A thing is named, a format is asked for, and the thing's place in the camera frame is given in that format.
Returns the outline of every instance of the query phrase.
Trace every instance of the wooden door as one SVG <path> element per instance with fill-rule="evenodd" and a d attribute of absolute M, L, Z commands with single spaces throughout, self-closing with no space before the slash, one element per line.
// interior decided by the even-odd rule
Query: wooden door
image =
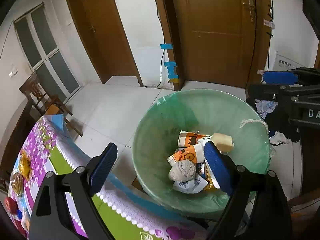
<path fill-rule="evenodd" d="M 254 49 L 255 0 L 173 0 L 186 80 L 245 88 Z"/>
<path fill-rule="evenodd" d="M 112 76 L 137 76 L 132 56 L 114 0 L 67 0 L 79 36 L 105 83 Z"/>

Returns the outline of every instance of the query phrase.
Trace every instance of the electric cable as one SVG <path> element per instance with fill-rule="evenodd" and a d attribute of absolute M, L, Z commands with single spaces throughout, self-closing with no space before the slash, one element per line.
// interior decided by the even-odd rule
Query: electric cable
<path fill-rule="evenodd" d="M 273 0 L 271 0 L 271 10 L 272 10 L 272 17 L 271 17 L 271 20 L 272 20 L 272 24 L 273 24 Z M 272 37 L 272 25 L 271 25 L 271 30 L 270 30 L 270 39 L 269 39 L 269 48 L 268 48 L 268 70 L 269 71 L 269 63 L 270 63 L 270 43 L 271 43 L 271 37 Z"/>
<path fill-rule="evenodd" d="M 10 26 L 9 26 L 9 28 L 8 28 L 8 31 L 7 31 L 7 34 L 6 34 L 5 39 L 4 39 L 4 43 L 3 43 L 3 46 L 2 46 L 2 50 L 1 50 L 1 53 L 0 53 L 0 60 L 1 60 L 1 57 L 2 57 L 4 45 L 5 45 L 5 42 L 7 41 L 7 37 L 8 37 L 9 30 L 10 30 L 10 28 L 11 28 L 12 23 L 13 23 L 13 20 L 12 20 L 12 22 L 10 23 Z"/>
<path fill-rule="evenodd" d="M 163 27 L 162 27 L 162 22 L 161 22 L 160 17 L 159 17 L 159 10 L 158 10 L 158 5 L 157 5 L 156 0 L 155 0 L 155 3 L 156 3 L 156 9 L 157 9 L 157 16 L 158 16 L 158 19 L 159 19 L 159 22 L 160 22 L 160 25 L 161 25 L 163 41 L 164 41 Z M 164 51 L 165 51 L 165 49 L 163 50 L 162 57 L 161 57 L 161 62 L 160 62 L 160 83 L 159 83 L 159 85 L 157 85 L 156 87 L 148 87 L 148 86 L 144 86 L 144 87 L 157 88 L 157 87 L 159 87 L 161 85 L 161 83 L 162 83 L 162 62 L 163 62 L 163 58 L 164 58 Z"/>

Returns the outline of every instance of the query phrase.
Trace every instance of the blue gripper pad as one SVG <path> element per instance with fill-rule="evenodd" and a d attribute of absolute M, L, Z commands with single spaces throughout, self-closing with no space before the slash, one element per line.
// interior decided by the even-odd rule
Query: blue gripper pad
<path fill-rule="evenodd" d="M 210 166 L 210 169 L 212 170 L 220 189 L 223 192 L 226 192 L 228 196 L 231 196 L 233 193 L 231 175 L 221 159 L 220 151 L 213 142 L 209 141 L 204 145 L 204 157 L 207 160 L 207 163 Z"/>
<path fill-rule="evenodd" d="M 263 80 L 267 84 L 293 85 L 298 82 L 298 77 L 292 72 L 286 71 L 266 71 Z"/>
<path fill-rule="evenodd" d="M 90 193 L 92 195 L 100 192 L 102 189 L 102 186 L 117 159 L 117 155 L 117 146 L 114 143 L 109 143 L 101 154 L 101 159 L 89 178 Z"/>

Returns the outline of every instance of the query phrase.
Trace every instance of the frosted glass panel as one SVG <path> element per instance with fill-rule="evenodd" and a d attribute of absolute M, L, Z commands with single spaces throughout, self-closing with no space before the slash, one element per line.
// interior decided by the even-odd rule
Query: frosted glass panel
<path fill-rule="evenodd" d="M 57 95 L 62 102 L 66 100 L 66 95 L 54 81 L 52 75 L 50 74 L 44 63 L 42 63 L 41 66 L 36 70 L 36 73 L 39 77 L 41 86 L 49 95 Z"/>
<path fill-rule="evenodd" d="M 58 51 L 51 58 L 49 58 L 49 61 L 69 93 L 71 94 L 73 91 L 75 91 L 79 87 L 79 84 L 73 77 L 66 62 L 61 56 L 61 53 Z"/>
<path fill-rule="evenodd" d="M 57 47 L 57 44 L 54 41 L 47 23 L 47 19 L 44 14 L 44 7 L 41 6 L 37 10 L 33 11 L 31 13 L 31 17 L 44 52 L 49 54 Z"/>
<path fill-rule="evenodd" d="M 41 56 L 38 52 L 35 42 L 32 39 L 27 19 L 24 17 L 14 25 L 16 27 L 24 53 L 26 54 L 31 67 L 34 67 L 41 60 Z"/>

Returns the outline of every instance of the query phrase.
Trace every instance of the tiled floor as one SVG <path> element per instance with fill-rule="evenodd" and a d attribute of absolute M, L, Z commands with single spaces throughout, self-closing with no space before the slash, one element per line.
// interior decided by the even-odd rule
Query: tiled floor
<path fill-rule="evenodd" d="M 222 90 L 245 100 L 244 89 L 211 83 L 188 81 L 182 90 L 194 88 Z M 118 147 L 118 160 L 113 172 L 122 182 L 130 185 L 136 177 L 132 164 L 132 144 L 136 127 L 158 98 L 173 92 L 139 87 L 133 77 L 112 77 L 106 84 L 86 85 L 68 102 L 73 116 L 67 118 L 83 131 L 82 137 L 72 133 L 75 143 L 90 157 L 100 155 L 109 142 L 115 143 Z M 293 149 L 298 153 L 295 163 L 296 154 L 293 153 Z M 299 149 L 300 144 L 292 143 L 276 147 L 277 153 L 270 164 L 288 198 L 300 190 Z"/>

